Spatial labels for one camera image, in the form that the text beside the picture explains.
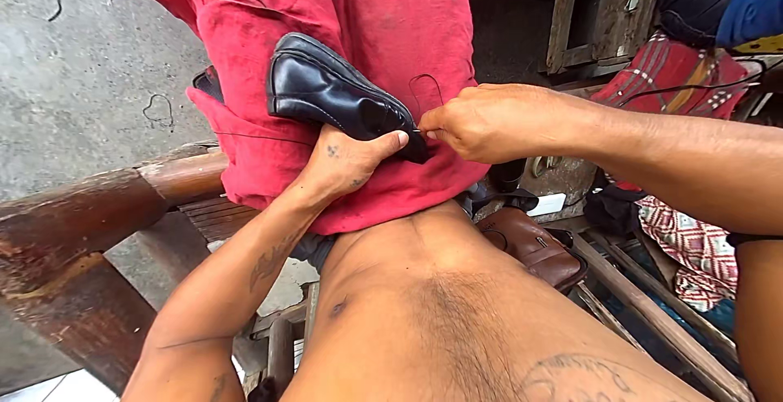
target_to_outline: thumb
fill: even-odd
[[[419,120],[419,129],[423,132],[445,128],[445,107],[436,107],[425,112]]]
[[[408,133],[401,130],[396,130],[391,133],[386,133],[384,136],[377,139],[370,140],[370,144],[375,148],[378,157],[383,160],[400,151],[408,144]]]

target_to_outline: blue fabric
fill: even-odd
[[[700,314],[730,338],[734,337],[734,301],[721,299],[715,307]]]
[[[735,47],[783,34],[783,0],[731,0],[720,19],[716,43]]]

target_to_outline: tattoo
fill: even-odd
[[[361,187],[363,183],[367,182],[367,179],[369,179],[369,177],[365,177],[363,179],[353,179],[353,182],[351,182],[351,187]]]
[[[564,353],[539,361],[523,378],[521,390],[527,400],[551,402],[688,401],[671,386],[631,367],[580,353]]]
[[[274,245],[269,251],[265,251],[261,254],[258,260],[253,266],[253,270],[250,271],[250,292],[253,291],[261,278],[269,277],[275,272],[276,261],[282,255],[288,255],[291,249],[298,241],[297,237],[301,232],[301,227],[289,234],[277,244]]]
[[[215,389],[212,390],[212,396],[209,398],[209,402],[218,402],[220,400],[221,395],[223,394],[223,389],[226,387],[226,373],[223,373],[222,375],[215,378]]]

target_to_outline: concrete floor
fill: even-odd
[[[534,82],[553,0],[471,0],[479,82]],[[198,39],[153,0],[0,0],[0,201],[213,137],[185,97],[209,64]],[[142,115],[168,97],[175,125]],[[156,98],[151,117],[168,115]],[[174,284],[130,238],[107,254],[160,308]],[[0,309],[0,394],[77,368]]]

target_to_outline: white tile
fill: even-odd
[[[45,402],[111,402],[116,396],[86,370],[79,370],[67,375]]]
[[[22,388],[13,393],[8,393],[0,397],[0,402],[43,402],[44,397],[52,392],[54,387],[62,381],[65,376],[51,378],[48,381],[40,382],[34,386]]]

